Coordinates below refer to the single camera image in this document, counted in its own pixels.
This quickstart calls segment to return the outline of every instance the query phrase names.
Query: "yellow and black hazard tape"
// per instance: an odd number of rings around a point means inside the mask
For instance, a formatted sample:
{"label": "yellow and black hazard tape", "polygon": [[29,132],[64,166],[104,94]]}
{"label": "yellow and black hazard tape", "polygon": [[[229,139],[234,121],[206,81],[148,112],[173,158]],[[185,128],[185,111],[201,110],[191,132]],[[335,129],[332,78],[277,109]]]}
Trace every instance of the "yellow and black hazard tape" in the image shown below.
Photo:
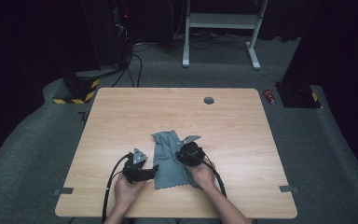
{"label": "yellow and black hazard tape", "polygon": [[81,90],[83,97],[81,98],[54,98],[54,103],[58,105],[64,105],[64,104],[87,104],[91,101],[92,97],[95,94],[95,90],[97,89],[97,85],[100,82],[100,79],[94,80],[87,88],[86,90]]}

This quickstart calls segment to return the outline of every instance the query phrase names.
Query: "gray carpet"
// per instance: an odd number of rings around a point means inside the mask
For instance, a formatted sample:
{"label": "gray carpet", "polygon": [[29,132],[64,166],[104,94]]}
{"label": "gray carpet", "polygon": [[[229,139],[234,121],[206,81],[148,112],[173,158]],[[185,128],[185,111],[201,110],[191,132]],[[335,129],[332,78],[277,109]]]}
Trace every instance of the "gray carpet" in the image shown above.
{"label": "gray carpet", "polygon": [[[263,67],[260,71],[250,65],[243,42],[191,49],[189,68],[182,68],[181,48],[152,45],[136,53],[144,65],[140,86],[257,89],[289,184],[299,189],[294,195],[296,218],[262,219],[259,223],[358,223],[358,161],[337,127],[322,88],[312,86],[322,109],[285,108],[274,88],[297,43],[258,40],[255,48]],[[147,45],[141,45],[135,50],[145,48]],[[135,79],[139,65],[133,58],[130,70]],[[109,87],[117,78],[104,77],[98,87]],[[63,186],[83,131],[78,112],[89,112],[92,102],[53,104],[60,83],[56,80],[46,86],[46,102],[0,148],[0,223],[67,223],[70,219],[55,215],[58,196],[53,191]],[[117,87],[130,86],[126,73]],[[272,90],[276,105],[266,102],[265,89]],[[101,219],[78,217],[73,223],[101,223]]]}

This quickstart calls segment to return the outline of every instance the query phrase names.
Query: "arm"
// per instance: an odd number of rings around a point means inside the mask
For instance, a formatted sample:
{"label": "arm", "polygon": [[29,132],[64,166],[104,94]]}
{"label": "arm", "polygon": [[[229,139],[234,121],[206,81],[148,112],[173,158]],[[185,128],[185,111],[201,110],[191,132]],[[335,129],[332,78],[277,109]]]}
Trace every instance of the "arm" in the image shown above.
{"label": "arm", "polygon": [[109,217],[104,224],[119,224],[130,208],[132,203],[138,197],[139,192],[145,186],[146,181],[130,184],[126,177],[122,174],[118,176],[115,184],[115,197],[116,202]]}
{"label": "arm", "polygon": [[222,223],[252,223],[251,220],[247,219],[246,216],[220,192],[219,188],[214,183],[215,176],[208,166],[201,163],[196,167],[187,166],[187,169],[191,172],[197,184],[200,185],[206,195],[210,198],[213,206],[216,208],[220,216],[220,219],[222,220]]}

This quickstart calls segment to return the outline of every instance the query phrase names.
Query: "white metal stand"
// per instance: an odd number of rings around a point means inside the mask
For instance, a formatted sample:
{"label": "white metal stand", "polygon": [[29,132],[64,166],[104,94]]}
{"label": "white metal stand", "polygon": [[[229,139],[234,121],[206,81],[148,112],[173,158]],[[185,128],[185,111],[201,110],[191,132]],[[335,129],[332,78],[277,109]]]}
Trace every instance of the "white metal stand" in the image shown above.
{"label": "white metal stand", "polygon": [[246,42],[253,68],[260,69],[260,63],[255,55],[255,41],[260,30],[261,22],[264,18],[267,3],[269,0],[264,0],[263,5],[257,15],[241,15],[241,14],[211,14],[211,13],[190,13],[190,0],[187,1],[186,11],[186,36],[183,49],[183,67],[190,66],[190,48],[189,36],[190,27],[203,28],[228,28],[228,29],[249,29],[254,30],[251,42]]}

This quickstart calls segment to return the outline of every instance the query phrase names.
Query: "table top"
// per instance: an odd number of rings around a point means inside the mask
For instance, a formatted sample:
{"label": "table top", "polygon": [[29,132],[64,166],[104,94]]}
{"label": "table top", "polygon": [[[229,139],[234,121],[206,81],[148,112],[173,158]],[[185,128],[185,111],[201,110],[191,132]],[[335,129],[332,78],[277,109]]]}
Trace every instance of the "table top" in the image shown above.
{"label": "table top", "polygon": [[[205,104],[205,97],[214,103]],[[291,192],[279,188],[288,183],[258,92],[191,88],[99,89],[65,180],[64,187],[73,192],[61,194],[56,214],[100,217],[117,161],[137,147],[149,157],[144,169],[152,168],[152,134],[171,130],[180,139],[202,136],[197,144],[214,162],[227,197],[248,218],[296,216]],[[114,203],[111,190],[108,213]],[[149,180],[126,217],[218,215],[202,190],[189,185],[155,189]]]}

